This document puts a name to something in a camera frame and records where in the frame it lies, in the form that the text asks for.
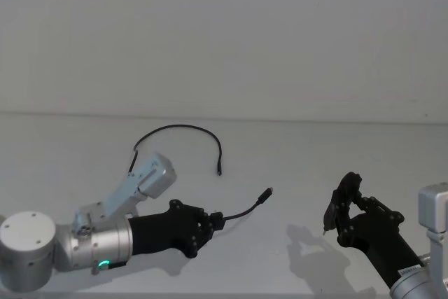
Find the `white backdrop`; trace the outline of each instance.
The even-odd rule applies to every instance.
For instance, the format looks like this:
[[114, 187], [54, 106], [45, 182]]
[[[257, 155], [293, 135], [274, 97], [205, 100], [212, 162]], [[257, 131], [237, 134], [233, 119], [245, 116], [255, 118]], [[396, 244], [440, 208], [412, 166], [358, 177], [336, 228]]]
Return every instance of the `white backdrop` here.
[[448, 0], [0, 0], [0, 110], [448, 122]]
[[[103, 200], [120, 183], [134, 142], [170, 122], [0, 115], [0, 214], [33, 209], [71, 222], [77, 207]], [[401, 234], [416, 253], [428, 252], [417, 193], [448, 180], [448, 126], [190, 122], [222, 141], [223, 175], [216, 176], [218, 152], [210, 136], [195, 130], [156, 134], [140, 158], [165, 154], [178, 180], [157, 200], [140, 204], [141, 215], [165, 211], [174, 198], [231, 215], [266, 187], [274, 187], [273, 196], [252, 215], [228, 223], [196, 259], [168, 250], [136, 256], [127, 267], [96, 277], [89, 270], [57, 274], [43, 288], [44, 298], [61, 292], [84, 298], [388, 298], [361, 252], [339, 247], [335, 232], [322, 237], [332, 191], [351, 170], [363, 177], [364, 195], [403, 213]]]

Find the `silver cylinder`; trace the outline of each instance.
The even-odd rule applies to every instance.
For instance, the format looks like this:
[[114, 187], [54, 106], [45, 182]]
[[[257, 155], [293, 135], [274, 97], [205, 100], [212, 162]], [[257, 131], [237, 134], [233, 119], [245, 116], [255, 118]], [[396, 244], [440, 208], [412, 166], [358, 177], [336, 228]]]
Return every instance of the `silver cylinder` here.
[[1, 282], [15, 292], [35, 291], [53, 270], [56, 226], [37, 211], [7, 218], [0, 227]]
[[439, 299], [425, 267], [399, 278], [392, 285], [390, 295], [392, 299]]
[[93, 228], [86, 236], [76, 235], [72, 225], [57, 227], [55, 268], [58, 271], [96, 268], [102, 262], [124, 262], [131, 256], [132, 231], [126, 218]]

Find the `black cable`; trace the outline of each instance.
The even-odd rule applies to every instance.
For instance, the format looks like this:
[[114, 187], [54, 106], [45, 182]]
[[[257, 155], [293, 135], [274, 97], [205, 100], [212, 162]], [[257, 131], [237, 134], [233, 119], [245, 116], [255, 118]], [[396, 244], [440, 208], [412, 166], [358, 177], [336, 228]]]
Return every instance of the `black cable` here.
[[269, 196], [272, 195], [272, 191], [273, 191], [272, 187], [268, 188], [267, 190], [265, 190], [262, 193], [262, 195], [260, 195], [257, 202], [255, 202], [255, 204], [251, 208], [247, 209], [246, 211], [243, 211], [242, 213], [236, 214], [236, 215], [223, 217], [223, 221], [235, 220], [236, 218], [240, 218], [240, 217], [243, 217], [243, 216], [251, 213], [256, 207], [258, 207], [260, 204], [264, 203], [269, 198]]
[[158, 129], [155, 129], [151, 132], [149, 132], [148, 134], [145, 134], [144, 136], [142, 136], [142, 138], [140, 138], [138, 140], [138, 142], [135, 143], [134, 145], [134, 157], [132, 158], [132, 162], [131, 165], [129, 166], [128, 172], [132, 172], [132, 169], [134, 169], [134, 165], [135, 162], [137, 161], [137, 156], [139, 155], [139, 151], [137, 150], [137, 147], [140, 145], [141, 142], [143, 142], [146, 138], [148, 138], [149, 136], [155, 134], [156, 132], [165, 130], [165, 129], [171, 129], [174, 127], [187, 127], [190, 129], [195, 129], [195, 130], [199, 130], [199, 131], [203, 131], [207, 134], [209, 134], [210, 136], [213, 137], [213, 139], [215, 139], [216, 143], [218, 144], [218, 150], [219, 150], [219, 156], [218, 156], [218, 163], [216, 164], [216, 173], [218, 175], [221, 175], [223, 173], [222, 171], [222, 167], [221, 167], [221, 158], [223, 157], [223, 149], [221, 148], [221, 142], [219, 142], [218, 137], [212, 132], [212, 131], [208, 131], [202, 127], [199, 126], [195, 126], [195, 125], [188, 125], [188, 124], [172, 124], [172, 125], [165, 125], [162, 127], [159, 127]]

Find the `white table surface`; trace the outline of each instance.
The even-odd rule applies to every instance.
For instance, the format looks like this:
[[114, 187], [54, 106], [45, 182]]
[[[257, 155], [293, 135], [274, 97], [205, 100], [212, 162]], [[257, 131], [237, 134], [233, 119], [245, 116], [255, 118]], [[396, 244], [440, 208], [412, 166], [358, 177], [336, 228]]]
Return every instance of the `white table surface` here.
[[322, 237], [331, 192], [349, 171], [406, 221], [402, 236], [428, 252], [417, 220], [417, 193], [448, 180], [448, 126], [151, 120], [80, 116], [0, 115], [0, 213], [42, 211], [71, 222], [77, 207], [104, 199], [127, 172], [134, 142], [170, 123], [215, 132], [223, 145], [216, 176], [214, 140], [195, 130], [150, 138], [174, 164], [177, 182], [140, 214], [163, 212], [170, 199], [234, 214], [267, 187], [274, 195], [188, 260], [175, 250], [135, 256], [127, 267], [93, 277], [89, 270], [56, 274], [40, 298], [375, 298], [388, 293], [368, 259]]

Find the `green led light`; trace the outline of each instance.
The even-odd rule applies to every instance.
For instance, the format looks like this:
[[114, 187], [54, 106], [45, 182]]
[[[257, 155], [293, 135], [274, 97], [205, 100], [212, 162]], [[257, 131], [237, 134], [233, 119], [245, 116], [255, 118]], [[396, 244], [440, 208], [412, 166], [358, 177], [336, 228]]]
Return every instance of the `green led light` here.
[[109, 260], [103, 260], [102, 262], [99, 262], [98, 267], [109, 265], [111, 262]]

